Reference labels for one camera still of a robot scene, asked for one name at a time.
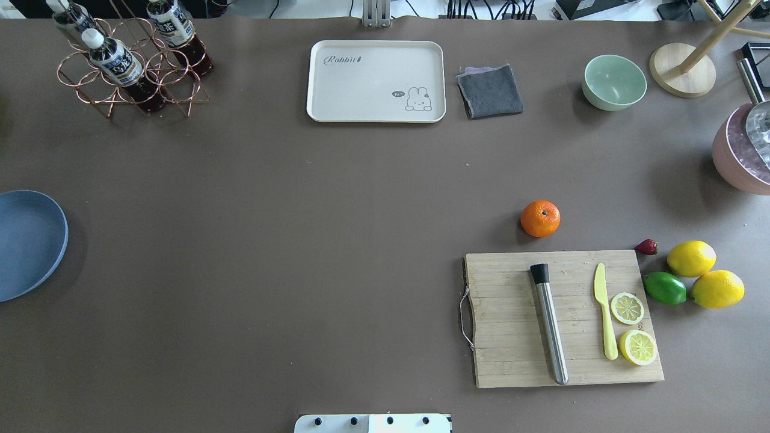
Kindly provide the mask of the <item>blue round plate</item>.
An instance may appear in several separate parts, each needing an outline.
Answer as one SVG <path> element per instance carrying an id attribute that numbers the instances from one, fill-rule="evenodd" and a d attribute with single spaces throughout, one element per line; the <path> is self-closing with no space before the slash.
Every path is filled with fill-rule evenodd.
<path id="1" fill-rule="evenodd" d="M 19 298 L 46 281 L 69 241 L 63 208 L 35 190 L 1 195 L 1 301 Z"/>

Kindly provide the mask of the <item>grey folded cloth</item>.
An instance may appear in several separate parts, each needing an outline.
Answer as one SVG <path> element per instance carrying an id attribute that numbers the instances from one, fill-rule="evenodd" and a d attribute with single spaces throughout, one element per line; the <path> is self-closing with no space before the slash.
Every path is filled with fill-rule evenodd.
<path id="1" fill-rule="evenodd" d="M 466 67 L 456 76 L 471 120 L 523 112 L 523 101 L 511 65 Z"/>

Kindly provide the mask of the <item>green lime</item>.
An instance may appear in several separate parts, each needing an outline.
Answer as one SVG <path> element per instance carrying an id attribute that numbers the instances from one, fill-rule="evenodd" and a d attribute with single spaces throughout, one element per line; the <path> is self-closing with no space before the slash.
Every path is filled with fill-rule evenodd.
<path id="1" fill-rule="evenodd" d="M 643 285 L 651 298 L 663 304 L 678 305 L 688 299 L 685 283 L 676 275 L 665 271 L 647 274 L 643 278 Z"/>

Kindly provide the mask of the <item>tea bottle front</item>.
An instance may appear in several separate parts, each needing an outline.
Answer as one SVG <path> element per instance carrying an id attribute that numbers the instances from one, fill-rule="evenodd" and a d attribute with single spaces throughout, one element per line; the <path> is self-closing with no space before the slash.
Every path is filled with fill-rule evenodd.
<path id="1" fill-rule="evenodd" d="M 88 47 L 91 63 L 121 88 L 137 107 L 150 113 L 163 108 L 165 99 L 159 84 L 147 77 L 142 61 L 123 42 L 105 36 L 96 28 L 86 29 L 81 39 Z"/>

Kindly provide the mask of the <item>pink bowl with ice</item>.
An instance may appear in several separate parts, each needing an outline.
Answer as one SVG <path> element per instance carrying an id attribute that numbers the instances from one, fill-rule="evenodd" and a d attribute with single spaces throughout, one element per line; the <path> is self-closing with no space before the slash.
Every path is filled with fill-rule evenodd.
<path id="1" fill-rule="evenodd" d="M 743 104 L 724 120 L 715 135 L 712 159 L 721 177 L 734 188 L 769 195 L 768 167 L 745 132 L 751 107 L 749 103 Z"/>

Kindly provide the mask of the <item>red strawberry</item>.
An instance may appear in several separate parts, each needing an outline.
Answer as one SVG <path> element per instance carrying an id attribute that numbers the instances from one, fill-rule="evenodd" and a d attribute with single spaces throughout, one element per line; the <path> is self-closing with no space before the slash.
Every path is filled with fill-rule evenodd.
<path id="1" fill-rule="evenodd" d="M 640 244 L 635 246 L 634 250 L 637 253 L 641 253 L 646 256 L 657 255 L 658 243 L 654 239 L 644 239 Z"/>

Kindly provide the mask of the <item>steel muddler black tip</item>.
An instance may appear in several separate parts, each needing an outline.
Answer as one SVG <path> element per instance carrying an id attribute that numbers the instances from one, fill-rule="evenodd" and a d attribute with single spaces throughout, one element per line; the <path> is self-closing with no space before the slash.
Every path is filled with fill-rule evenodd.
<path id="1" fill-rule="evenodd" d="M 550 354 L 551 367 L 555 382 L 559 385 L 567 385 L 569 375 L 567 363 L 562 346 L 561 333 L 556 317 L 555 301 L 550 286 L 549 266 L 546 263 L 538 263 L 530 266 L 532 280 L 535 284 L 537 296 L 541 304 L 541 315 L 544 323 L 548 353 Z"/>

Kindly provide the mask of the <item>orange fruit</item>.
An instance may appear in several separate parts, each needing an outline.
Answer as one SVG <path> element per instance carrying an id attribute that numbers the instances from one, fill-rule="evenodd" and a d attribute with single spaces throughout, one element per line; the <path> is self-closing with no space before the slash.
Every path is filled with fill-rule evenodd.
<path id="1" fill-rule="evenodd" d="M 561 211 L 547 200 L 534 200 L 520 214 L 522 229 L 534 238 L 546 238 L 555 233 L 561 224 Z"/>

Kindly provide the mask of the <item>metal scoop in bowl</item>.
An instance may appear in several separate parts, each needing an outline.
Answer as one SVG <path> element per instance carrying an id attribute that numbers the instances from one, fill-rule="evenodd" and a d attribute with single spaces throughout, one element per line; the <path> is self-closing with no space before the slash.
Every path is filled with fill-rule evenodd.
<path id="1" fill-rule="evenodd" d="M 739 71 L 753 103 L 745 121 L 745 131 L 759 157 L 769 168 L 769 102 L 765 100 L 756 74 L 747 58 L 740 60 Z"/>

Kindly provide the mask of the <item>yellow lemon near strawberry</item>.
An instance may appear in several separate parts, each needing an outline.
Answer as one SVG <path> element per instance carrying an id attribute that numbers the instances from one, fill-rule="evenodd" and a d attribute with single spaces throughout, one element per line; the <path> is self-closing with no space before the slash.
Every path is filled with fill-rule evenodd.
<path id="1" fill-rule="evenodd" d="M 667 264 L 676 275 L 701 277 L 712 270 L 716 258 L 716 251 L 712 246 L 699 239 L 693 239 L 672 248 L 667 255 Z"/>

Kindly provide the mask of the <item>lemon half lower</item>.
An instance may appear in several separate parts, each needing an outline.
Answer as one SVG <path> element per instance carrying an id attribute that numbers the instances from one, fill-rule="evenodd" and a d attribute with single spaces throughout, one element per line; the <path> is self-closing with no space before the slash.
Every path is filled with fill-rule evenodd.
<path id="1" fill-rule="evenodd" d="M 641 330 L 624 332 L 619 337 L 618 348 L 621 355 L 636 366 L 649 365 L 658 356 L 655 338 Z"/>

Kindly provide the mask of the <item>tea bottle corner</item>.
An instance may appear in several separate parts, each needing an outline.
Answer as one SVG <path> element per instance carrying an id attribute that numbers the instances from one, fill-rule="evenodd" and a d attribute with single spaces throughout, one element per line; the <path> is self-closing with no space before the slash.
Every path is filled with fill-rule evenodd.
<path id="1" fill-rule="evenodd" d="M 82 44 L 82 33 L 89 28 L 94 28 L 104 35 L 104 31 L 94 21 L 87 9 L 81 5 L 69 1 L 47 0 L 47 5 L 52 11 L 52 18 L 66 39 L 74 46 Z"/>

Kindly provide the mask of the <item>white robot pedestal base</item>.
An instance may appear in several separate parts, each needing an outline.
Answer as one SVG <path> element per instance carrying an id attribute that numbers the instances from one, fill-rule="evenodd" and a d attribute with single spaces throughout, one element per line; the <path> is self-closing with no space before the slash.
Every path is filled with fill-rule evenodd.
<path id="1" fill-rule="evenodd" d="M 306 414 L 294 432 L 452 432 L 450 414 Z"/>

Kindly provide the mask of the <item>tea bottle middle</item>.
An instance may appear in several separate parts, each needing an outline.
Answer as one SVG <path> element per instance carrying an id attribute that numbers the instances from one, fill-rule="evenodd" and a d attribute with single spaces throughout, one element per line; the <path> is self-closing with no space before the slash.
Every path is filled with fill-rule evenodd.
<path id="1" fill-rule="evenodd" d="M 146 11 L 156 32 L 181 67 L 189 67 L 199 77 L 212 71 L 214 63 L 177 1 L 149 1 Z"/>

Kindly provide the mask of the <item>wooden stand round base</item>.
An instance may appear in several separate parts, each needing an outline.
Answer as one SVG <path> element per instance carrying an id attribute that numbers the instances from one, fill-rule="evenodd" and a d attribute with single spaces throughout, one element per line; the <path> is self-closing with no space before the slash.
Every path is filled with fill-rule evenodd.
<path id="1" fill-rule="evenodd" d="M 732 12 L 720 19 L 705 1 L 698 1 L 704 7 L 715 27 L 698 46 L 673 42 L 655 50 L 648 61 L 655 82 L 672 95 L 682 98 L 704 96 L 712 90 L 716 80 L 716 69 L 707 55 L 718 42 L 730 32 L 754 38 L 768 39 L 768 31 L 740 28 L 739 23 L 759 5 L 759 1 L 740 1 Z"/>

